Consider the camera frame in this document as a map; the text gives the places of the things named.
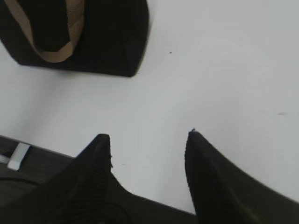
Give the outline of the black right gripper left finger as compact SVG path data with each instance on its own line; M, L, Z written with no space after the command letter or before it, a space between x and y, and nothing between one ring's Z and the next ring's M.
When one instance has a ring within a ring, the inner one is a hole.
M126 191L111 172L110 138L97 135L75 158L30 145L19 170L7 167L19 142L0 139L3 224L193 224L193 214Z

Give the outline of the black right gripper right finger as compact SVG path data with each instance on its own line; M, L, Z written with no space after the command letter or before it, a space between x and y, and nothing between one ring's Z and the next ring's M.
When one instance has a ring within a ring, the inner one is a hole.
M299 204L270 189L192 129L185 174L199 224L297 224Z

